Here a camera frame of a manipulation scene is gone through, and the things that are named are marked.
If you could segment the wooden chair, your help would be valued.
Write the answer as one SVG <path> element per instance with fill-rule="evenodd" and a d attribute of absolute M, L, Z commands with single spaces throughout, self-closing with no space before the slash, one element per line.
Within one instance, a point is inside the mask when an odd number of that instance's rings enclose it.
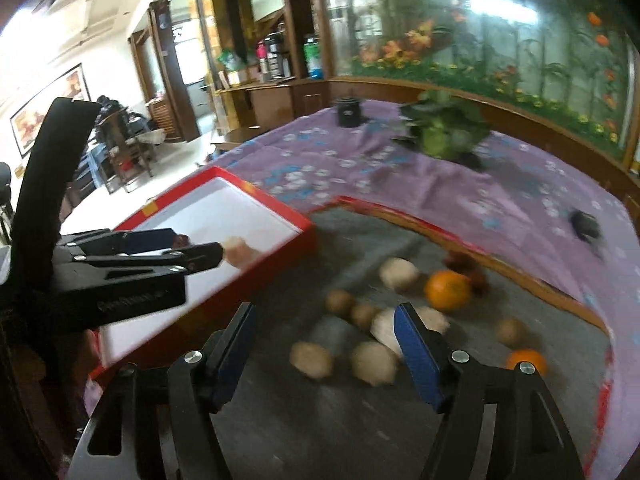
<path fill-rule="evenodd" d="M 108 161 L 113 167 L 120 186 L 127 193 L 130 185 L 145 174 L 152 178 L 148 152 L 138 138 L 130 131 L 128 118 L 123 110 L 115 110 L 98 122 L 107 147 Z"/>

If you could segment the framed wall painting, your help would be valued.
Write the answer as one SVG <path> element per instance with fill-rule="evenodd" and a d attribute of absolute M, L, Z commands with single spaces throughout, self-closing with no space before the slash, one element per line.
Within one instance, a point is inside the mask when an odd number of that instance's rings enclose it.
<path fill-rule="evenodd" d="M 57 98 L 91 100 L 80 63 L 52 80 L 10 117 L 13 139 L 21 158 L 32 150 L 44 118 L 52 102 Z"/>

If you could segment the red white tray box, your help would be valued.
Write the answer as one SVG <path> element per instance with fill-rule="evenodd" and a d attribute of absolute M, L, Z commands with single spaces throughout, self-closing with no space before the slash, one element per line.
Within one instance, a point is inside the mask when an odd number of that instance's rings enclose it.
<path fill-rule="evenodd" d="M 239 237 L 254 256 L 243 269 L 223 262 L 189 275 L 181 307 L 101 327 L 102 364 L 92 373 L 100 385 L 124 364 L 164 366 L 200 348 L 210 333 L 229 323 L 240 304 L 318 249 L 317 229 L 307 217 L 218 167 L 168 188 L 119 225 L 122 231 L 156 228 L 171 228 L 193 244 Z"/>

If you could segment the square beige cake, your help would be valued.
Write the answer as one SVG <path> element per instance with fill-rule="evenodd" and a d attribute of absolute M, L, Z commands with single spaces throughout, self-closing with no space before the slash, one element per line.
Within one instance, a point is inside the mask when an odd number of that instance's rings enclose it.
<path fill-rule="evenodd" d="M 428 330 L 434 330 L 434 332 L 440 333 L 441 335 L 445 335 L 447 330 L 449 330 L 450 323 L 448 318 L 446 318 L 442 312 L 439 312 L 439 310 L 430 307 L 420 307 L 416 309 L 416 313 Z"/>

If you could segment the beige cake piece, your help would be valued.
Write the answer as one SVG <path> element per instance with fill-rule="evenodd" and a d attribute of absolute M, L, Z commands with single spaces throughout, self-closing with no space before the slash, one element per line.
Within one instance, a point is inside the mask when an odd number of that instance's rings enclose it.
<path fill-rule="evenodd" d="M 247 268 L 260 256 L 259 250 L 239 236 L 227 238 L 221 243 L 221 247 L 224 250 L 224 260 L 237 269 Z"/>

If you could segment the pink bottle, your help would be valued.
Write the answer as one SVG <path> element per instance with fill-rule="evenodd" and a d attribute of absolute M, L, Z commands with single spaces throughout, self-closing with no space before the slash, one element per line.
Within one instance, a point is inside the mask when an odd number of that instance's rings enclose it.
<path fill-rule="evenodd" d="M 270 76 L 270 68 L 268 64 L 268 54 L 267 54 L 266 46 L 262 41 L 258 42 L 258 45 L 256 48 L 256 58 L 259 64 L 260 80 L 262 82 L 270 81 L 271 76 Z"/>

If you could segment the green leafy vegetable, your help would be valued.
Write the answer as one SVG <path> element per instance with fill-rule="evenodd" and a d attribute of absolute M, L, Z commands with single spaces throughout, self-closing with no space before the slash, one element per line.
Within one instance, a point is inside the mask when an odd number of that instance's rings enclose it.
<path fill-rule="evenodd" d="M 401 135 L 393 142 L 434 159 L 484 170 L 474 150 L 491 130 L 475 103 L 444 90 L 425 90 L 399 111 Z"/>

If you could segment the black cylindrical container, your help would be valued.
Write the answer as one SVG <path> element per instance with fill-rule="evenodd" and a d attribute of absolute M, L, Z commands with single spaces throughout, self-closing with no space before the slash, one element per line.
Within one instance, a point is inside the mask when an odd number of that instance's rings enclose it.
<path fill-rule="evenodd" d="M 356 96 L 339 96 L 334 100 L 337 125 L 341 128 L 357 128 L 363 123 L 362 99 Z"/>

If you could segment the hexagonal beige cake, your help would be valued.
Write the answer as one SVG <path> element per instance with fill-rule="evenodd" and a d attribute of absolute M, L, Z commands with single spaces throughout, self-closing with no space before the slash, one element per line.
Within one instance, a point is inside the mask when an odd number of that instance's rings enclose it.
<path fill-rule="evenodd" d="M 305 376 L 322 380 L 333 372 L 333 356 L 329 350 L 309 341 L 297 341 L 292 345 L 290 363 Z"/>

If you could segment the orange mandarin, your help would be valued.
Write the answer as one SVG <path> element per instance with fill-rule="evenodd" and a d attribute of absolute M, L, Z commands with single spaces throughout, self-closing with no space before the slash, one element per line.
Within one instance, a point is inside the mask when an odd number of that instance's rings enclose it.
<path fill-rule="evenodd" d="M 442 313 L 456 312 L 466 308 L 473 299 L 471 280 L 451 270 L 433 273 L 424 286 L 428 303 Z"/>
<path fill-rule="evenodd" d="M 544 376 L 548 372 L 548 362 L 546 358 L 534 349 L 518 349 L 513 350 L 506 359 L 506 368 L 514 370 L 518 364 L 527 362 L 536 368 L 536 371 Z"/>

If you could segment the brown kiwi fruit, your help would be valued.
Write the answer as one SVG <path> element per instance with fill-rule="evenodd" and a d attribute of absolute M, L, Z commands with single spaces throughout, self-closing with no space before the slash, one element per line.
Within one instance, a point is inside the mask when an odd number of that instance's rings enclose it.
<path fill-rule="evenodd" d="M 344 289 L 332 289 L 326 294 L 326 310 L 340 318 L 349 316 L 355 302 L 355 297 Z"/>
<path fill-rule="evenodd" d="M 508 348 L 518 348 L 527 339 L 528 329 L 519 318 L 504 318 L 496 329 L 496 338 Z"/>
<path fill-rule="evenodd" d="M 349 321 L 363 332 L 371 329 L 373 320 L 381 313 L 381 309 L 373 304 L 355 304 L 350 310 Z"/>

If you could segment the dark red jujube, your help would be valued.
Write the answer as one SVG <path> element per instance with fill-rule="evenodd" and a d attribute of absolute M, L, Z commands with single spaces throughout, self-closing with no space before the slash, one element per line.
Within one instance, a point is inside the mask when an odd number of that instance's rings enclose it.
<path fill-rule="evenodd" d="M 472 292 L 475 296 L 481 297 L 488 294 L 490 285 L 486 274 L 482 270 L 472 269 L 466 276 L 470 281 Z"/>
<path fill-rule="evenodd" d="M 476 268 L 475 260 L 466 252 L 450 250 L 446 258 L 442 260 L 447 269 L 459 274 L 469 274 Z"/>

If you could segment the beige cake in tray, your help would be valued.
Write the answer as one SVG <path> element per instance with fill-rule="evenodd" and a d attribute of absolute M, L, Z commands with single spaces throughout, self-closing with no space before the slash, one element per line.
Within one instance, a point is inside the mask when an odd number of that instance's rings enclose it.
<path fill-rule="evenodd" d="M 392 384 L 398 363 L 392 350 L 375 341 L 358 344 L 350 356 L 352 374 L 372 387 Z"/>

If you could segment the black coffee thermos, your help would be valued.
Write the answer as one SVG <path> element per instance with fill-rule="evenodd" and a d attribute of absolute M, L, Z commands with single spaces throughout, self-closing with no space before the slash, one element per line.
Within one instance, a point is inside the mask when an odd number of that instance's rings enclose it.
<path fill-rule="evenodd" d="M 269 34 L 265 38 L 265 47 L 271 78 L 290 78 L 291 69 L 290 64 L 288 64 L 288 50 L 286 50 L 282 32 L 272 32 Z"/>

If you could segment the large white cake block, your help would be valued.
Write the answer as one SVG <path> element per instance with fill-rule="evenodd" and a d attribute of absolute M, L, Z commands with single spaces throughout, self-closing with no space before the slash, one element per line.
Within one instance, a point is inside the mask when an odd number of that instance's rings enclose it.
<path fill-rule="evenodd" d="M 382 309 L 372 322 L 370 334 L 377 342 L 394 352 L 398 359 L 402 360 L 404 355 L 395 335 L 394 315 L 393 309 Z"/>

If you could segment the green blue water bottle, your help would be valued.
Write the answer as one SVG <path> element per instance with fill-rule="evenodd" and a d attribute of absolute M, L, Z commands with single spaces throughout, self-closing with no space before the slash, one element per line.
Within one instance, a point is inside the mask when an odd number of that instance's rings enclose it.
<path fill-rule="evenodd" d="M 316 36 L 307 35 L 305 37 L 304 55 L 305 55 L 308 76 L 312 79 L 322 79 L 323 70 L 322 70 L 320 44 Z"/>

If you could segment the purple floral tablecloth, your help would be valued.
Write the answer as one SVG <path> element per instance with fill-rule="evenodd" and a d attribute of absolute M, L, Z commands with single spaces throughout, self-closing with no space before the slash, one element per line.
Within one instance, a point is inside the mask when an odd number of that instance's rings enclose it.
<path fill-rule="evenodd" d="M 349 196 L 454 234 L 565 292 L 595 313 L 611 341 L 592 478 L 619 474 L 639 442 L 639 240 L 623 203 L 556 157 L 501 132 L 478 147 L 480 172 L 392 141 L 399 108 L 363 105 L 366 122 L 337 125 L 326 108 L 264 133 L 215 165 L 308 212 Z M 568 216 L 598 220 L 600 240 L 578 240 Z"/>

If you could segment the small black device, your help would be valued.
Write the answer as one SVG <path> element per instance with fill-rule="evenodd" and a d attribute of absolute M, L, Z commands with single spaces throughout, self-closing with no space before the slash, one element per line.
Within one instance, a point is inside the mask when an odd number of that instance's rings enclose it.
<path fill-rule="evenodd" d="M 602 234 L 598 220 L 592 214 L 574 209 L 568 216 L 568 221 L 578 240 L 591 243 L 600 240 Z"/>

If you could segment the beige cake cube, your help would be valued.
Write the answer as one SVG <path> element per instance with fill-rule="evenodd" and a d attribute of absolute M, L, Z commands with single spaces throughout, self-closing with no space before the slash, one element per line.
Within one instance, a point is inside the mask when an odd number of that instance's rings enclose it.
<path fill-rule="evenodd" d="M 380 267 L 378 275 L 386 287 L 393 290 L 404 290 L 420 278 L 421 272 L 406 259 L 389 258 Z"/>

